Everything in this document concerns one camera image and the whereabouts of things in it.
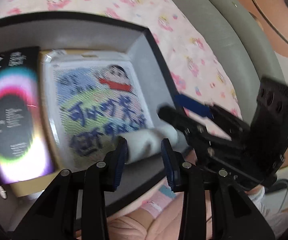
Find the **white sock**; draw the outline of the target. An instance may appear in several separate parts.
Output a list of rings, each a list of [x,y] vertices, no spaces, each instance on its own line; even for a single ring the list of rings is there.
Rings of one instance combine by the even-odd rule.
[[[127,141],[128,152],[125,158],[127,165],[159,154],[163,139],[168,139],[173,148],[186,145],[184,136],[169,124],[121,133],[114,140],[115,146],[119,138]]]

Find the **cartoon bead art kit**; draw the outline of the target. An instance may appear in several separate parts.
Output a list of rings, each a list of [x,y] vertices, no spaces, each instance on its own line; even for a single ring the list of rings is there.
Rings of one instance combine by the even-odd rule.
[[[126,57],[70,56],[45,64],[53,80],[55,102],[50,107],[65,168],[86,169],[114,148],[119,134],[153,127],[134,66]]]

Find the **black rainbow Smart Devil box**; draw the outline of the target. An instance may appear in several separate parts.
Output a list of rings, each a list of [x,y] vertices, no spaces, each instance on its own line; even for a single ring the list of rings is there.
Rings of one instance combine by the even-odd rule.
[[[54,172],[41,118],[39,50],[0,53],[0,185]]]

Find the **black cardboard storage box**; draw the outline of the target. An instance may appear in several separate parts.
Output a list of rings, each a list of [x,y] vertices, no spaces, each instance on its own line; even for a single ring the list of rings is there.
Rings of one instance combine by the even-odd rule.
[[[78,12],[36,12],[0,19],[0,233],[23,228],[37,211],[49,225],[83,189],[56,189],[36,202],[56,176],[81,177],[125,136],[122,181],[105,194],[107,215],[138,204],[164,176],[160,142],[188,153],[184,137],[157,115],[178,92],[149,29]]]

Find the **pink cartoon bed blanket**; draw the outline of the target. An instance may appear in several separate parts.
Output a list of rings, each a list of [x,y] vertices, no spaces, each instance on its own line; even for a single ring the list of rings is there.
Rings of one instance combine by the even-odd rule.
[[[180,93],[241,116],[229,77],[172,0],[0,0],[0,18],[37,11],[81,11],[147,27]]]

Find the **grey padded bed frame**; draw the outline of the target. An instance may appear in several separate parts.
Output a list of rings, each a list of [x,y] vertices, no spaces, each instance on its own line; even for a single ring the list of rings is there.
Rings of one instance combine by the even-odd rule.
[[[231,80],[243,120],[256,109],[260,79],[284,81],[265,33],[237,0],[172,0],[204,37]]]

